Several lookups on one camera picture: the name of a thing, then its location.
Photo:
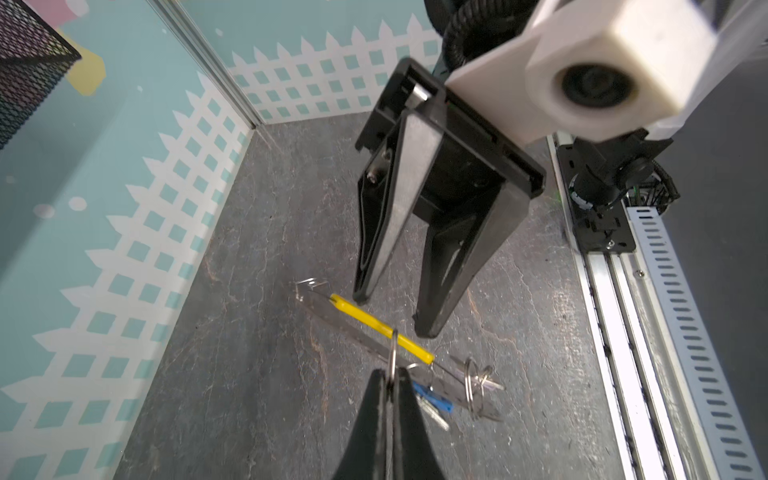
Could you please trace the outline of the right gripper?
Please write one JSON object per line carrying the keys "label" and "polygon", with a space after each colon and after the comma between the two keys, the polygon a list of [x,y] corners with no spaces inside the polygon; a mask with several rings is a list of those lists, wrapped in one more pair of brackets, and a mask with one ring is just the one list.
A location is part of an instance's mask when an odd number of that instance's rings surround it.
{"label": "right gripper", "polygon": [[410,57],[394,68],[355,148],[371,158],[358,182],[353,299],[370,300],[415,214],[429,227],[414,328],[435,338],[543,193],[546,172]]}

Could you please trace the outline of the pink tagged key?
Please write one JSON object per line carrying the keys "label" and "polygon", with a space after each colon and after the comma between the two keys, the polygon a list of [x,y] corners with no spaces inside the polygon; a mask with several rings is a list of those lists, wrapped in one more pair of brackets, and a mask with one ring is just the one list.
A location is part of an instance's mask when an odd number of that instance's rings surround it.
{"label": "pink tagged key", "polygon": [[501,422],[502,414],[488,396],[489,392],[506,390],[506,387],[494,378],[494,367],[487,365],[480,368],[471,357],[461,359],[450,355],[449,358],[458,368],[458,380],[463,389],[463,399],[472,417]]}

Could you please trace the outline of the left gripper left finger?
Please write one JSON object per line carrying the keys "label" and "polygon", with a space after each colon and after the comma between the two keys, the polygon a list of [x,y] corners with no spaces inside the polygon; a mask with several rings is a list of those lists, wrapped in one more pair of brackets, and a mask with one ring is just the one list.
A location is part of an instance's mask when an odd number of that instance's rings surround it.
{"label": "left gripper left finger", "polygon": [[387,377],[372,371],[333,479],[385,479],[387,475]]}

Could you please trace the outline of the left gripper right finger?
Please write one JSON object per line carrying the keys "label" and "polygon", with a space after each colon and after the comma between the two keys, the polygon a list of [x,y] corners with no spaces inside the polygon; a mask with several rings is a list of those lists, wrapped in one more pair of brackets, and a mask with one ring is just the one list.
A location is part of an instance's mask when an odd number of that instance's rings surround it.
{"label": "left gripper right finger", "polygon": [[394,479],[445,479],[435,456],[409,372],[396,367],[392,381]]}

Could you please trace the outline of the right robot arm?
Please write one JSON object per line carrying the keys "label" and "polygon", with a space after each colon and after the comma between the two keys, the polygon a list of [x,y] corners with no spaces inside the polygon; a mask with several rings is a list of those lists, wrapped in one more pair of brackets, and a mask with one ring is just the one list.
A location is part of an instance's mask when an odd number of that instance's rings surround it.
{"label": "right robot arm", "polygon": [[427,70],[394,68],[356,146],[367,302],[407,220],[428,226],[419,337],[434,338],[544,190],[525,147],[574,140],[571,203],[611,207],[653,170],[704,98],[767,37],[763,1],[429,1],[441,39]]}

